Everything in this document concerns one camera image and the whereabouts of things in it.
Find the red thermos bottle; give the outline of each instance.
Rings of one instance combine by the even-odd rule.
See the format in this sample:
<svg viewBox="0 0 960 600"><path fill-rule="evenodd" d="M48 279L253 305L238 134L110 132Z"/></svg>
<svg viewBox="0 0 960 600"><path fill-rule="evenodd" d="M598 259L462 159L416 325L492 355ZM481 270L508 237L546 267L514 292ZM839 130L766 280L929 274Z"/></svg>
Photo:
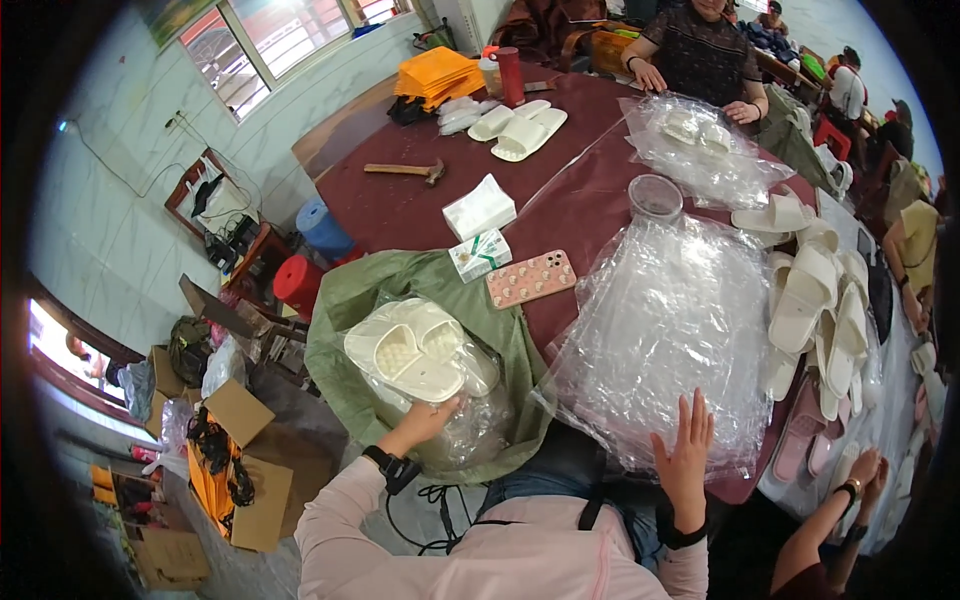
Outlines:
<svg viewBox="0 0 960 600"><path fill-rule="evenodd" d="M503 82L503 104L516 108L527 99L523 96L523 77L520 75L520 51L505 46L490 54L500 65L500 80Z"/></svg>

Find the hammer handle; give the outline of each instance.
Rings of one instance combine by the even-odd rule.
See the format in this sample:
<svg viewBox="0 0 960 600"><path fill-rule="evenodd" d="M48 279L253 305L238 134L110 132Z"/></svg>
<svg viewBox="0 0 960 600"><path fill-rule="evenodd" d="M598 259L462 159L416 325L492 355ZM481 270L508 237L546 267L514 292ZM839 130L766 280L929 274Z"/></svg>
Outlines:
<svg viewBox="0 0 960 600"><path fill-rule="evenodd" d="M363 168L366 173L400 173L402 175L430 175L431 167L409 167L402 164L368 164Z"/></svg>

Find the jeans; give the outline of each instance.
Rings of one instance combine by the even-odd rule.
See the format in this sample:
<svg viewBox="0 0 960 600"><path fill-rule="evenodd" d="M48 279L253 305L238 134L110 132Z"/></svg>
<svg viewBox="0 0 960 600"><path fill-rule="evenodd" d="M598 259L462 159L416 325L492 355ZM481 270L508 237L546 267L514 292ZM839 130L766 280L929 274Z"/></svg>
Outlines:
<svg viewBox="0 0 960 600"><path fill-rule="evenodd" d="M590 436L554 420L533 458L491 482L477 518L510 498L568 495L590 499L601 478L596 465L598 448ZM662 556L656 507L665 495L657 487L625 479L605 477L603 484L604 503L613 506L623 517L636 561L656 573L657 559Z"/></svg>

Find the dark patterned blouse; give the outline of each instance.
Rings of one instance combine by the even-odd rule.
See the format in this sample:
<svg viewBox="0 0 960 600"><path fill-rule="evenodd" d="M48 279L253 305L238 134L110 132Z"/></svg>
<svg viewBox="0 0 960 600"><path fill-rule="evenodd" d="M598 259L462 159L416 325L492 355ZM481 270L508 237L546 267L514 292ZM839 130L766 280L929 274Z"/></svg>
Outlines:
<svg viewBox="0 0 960 600"><path fill-rule="evenodd" d="M744 99L759 82L754 47L729 21L706 21L689 4L662 12L641 34L660 48L655 65L667 88L716 107Z"/></svg>

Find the pink sleeve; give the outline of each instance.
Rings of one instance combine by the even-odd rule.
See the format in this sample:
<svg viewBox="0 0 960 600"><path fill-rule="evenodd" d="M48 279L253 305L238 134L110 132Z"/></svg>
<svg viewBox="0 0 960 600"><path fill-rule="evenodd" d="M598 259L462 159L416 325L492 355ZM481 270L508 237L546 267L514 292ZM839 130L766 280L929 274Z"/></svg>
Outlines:
<svg viewBox="0 0 960 600"><path fill-rule="evenodd" d="M673 600L706 600L707 538L680 550L667 550L660 561L660 583Z"/></svg>
<svg viewBox="0 0 960 600"><path fill-rule="evenodd" d="M294 533L302 560L301 598L326 597L392 558L359 529L385 487L376 465L361 456L307 502Z"/></svg>

